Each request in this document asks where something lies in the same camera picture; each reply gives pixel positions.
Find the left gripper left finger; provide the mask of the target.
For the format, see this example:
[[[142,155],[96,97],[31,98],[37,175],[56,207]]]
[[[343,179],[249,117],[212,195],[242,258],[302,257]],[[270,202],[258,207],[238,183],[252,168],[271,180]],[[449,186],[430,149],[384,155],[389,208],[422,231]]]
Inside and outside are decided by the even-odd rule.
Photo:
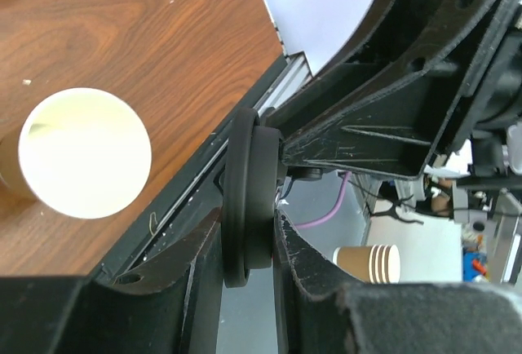
[[[3,353],[214,353],[220,209],[111,285],[91,277],[1,280]]]

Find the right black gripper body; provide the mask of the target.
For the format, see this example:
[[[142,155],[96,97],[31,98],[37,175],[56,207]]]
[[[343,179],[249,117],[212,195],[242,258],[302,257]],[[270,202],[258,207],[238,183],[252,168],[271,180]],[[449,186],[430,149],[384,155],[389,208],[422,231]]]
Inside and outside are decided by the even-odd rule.
[[[415,0],[415,15],[427,19],[415,41],[416,175],[469,140],[473,179],[520,178],[509,130],[521,119],[520,2]]]

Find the single brown paper cup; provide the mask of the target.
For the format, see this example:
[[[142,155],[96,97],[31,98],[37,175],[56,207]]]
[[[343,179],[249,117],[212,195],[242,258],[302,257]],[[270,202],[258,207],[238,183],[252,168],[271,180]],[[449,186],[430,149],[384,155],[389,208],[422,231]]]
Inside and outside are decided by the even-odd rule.
[[[78,219],[127,208],[152,167],[148,132],[117,96],[74,87],[45,98],[1,139],[1,181]]]

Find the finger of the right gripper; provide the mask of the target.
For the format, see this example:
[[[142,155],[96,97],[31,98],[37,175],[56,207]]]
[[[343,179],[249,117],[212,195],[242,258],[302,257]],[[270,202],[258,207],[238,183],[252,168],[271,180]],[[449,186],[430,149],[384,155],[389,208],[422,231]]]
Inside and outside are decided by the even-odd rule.
[[[462,147],[457,64],[339,64],[279,109],[287,166],[410,179]]]
[[[388,66],[400,35],[401,15],[410,0],[372,0],[351,37],[324,66],[281,107],[264,116],[267,126],[305,126],[327,117],[358,88]]]

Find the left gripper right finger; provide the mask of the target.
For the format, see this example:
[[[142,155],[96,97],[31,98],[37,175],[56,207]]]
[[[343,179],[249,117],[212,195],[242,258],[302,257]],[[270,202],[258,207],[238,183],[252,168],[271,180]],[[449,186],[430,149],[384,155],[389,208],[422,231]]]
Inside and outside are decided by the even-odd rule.
[[[519,353],[521,296],[505,285],[372,285],[331,263],[276,214],[280,353]]]

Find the black coffee cup lid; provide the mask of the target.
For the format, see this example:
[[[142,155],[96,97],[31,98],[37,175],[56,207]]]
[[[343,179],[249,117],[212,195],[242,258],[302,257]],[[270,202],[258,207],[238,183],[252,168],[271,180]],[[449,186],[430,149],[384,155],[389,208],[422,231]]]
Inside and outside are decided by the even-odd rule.
[[[281,133],[262,126],[253,108],[238,110],[228,138],[221,242],[224,282],[246,285],[250,270],[272,266],[276,192],[284,179]]]

